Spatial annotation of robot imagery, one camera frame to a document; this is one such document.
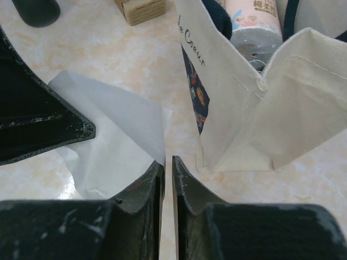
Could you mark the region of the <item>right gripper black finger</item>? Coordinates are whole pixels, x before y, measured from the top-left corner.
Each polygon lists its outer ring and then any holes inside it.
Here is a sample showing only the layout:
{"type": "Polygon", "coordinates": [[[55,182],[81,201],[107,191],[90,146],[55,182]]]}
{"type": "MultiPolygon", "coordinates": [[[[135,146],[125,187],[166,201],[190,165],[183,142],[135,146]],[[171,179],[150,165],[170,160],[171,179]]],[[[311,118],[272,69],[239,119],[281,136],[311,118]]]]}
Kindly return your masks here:
{"type": "Polygon", "coordinates": [[[1,202],[1,259],[158,259],[164,167],[110,199],[1,202]]]}
{"type": "Polygon", "coordinates": [[[346,259],[335,217],[316,204],[228,203],[172,157],[179,259],[346,259]]]}

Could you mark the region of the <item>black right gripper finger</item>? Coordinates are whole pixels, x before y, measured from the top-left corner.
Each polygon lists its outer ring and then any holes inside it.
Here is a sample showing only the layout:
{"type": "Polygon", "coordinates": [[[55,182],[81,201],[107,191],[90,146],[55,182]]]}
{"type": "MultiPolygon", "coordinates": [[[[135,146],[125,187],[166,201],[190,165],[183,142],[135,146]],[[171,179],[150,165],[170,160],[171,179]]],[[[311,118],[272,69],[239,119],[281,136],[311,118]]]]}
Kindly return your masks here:
{"type": "Polygon", "coordinates": [[[95,124],[39,78],[2,31],[1,165],[95,136],[95,124]]]}

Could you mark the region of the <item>white paper sheet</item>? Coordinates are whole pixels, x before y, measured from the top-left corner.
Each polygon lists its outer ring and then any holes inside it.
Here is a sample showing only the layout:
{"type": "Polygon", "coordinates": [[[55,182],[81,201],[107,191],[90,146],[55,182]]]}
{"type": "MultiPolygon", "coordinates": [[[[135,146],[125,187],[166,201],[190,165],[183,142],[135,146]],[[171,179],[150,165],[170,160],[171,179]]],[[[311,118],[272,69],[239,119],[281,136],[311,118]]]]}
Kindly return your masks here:
{"type": "Polygon", "coordinates": [[[95,124],[93,139],[57,149],[77,193],[107,199],[114,208],[94,223],[107,224],[103,259],[158,259],[165,193],[164,133],[171,110],[122,88],[64,70],[51,87],[95,124]]]}

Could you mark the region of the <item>wooden dripper stand brown collar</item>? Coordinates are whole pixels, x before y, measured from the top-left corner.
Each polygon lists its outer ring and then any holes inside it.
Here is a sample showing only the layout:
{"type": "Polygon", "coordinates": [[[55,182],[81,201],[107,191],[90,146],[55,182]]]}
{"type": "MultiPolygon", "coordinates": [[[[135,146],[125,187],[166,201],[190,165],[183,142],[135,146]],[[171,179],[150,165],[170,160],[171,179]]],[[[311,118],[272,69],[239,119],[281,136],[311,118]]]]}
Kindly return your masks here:
{"type": "Polygon", "coordinates": [[[56,0],[12,0],[23,22],[34,28],[53,24],[60,16],[56,0]]]}

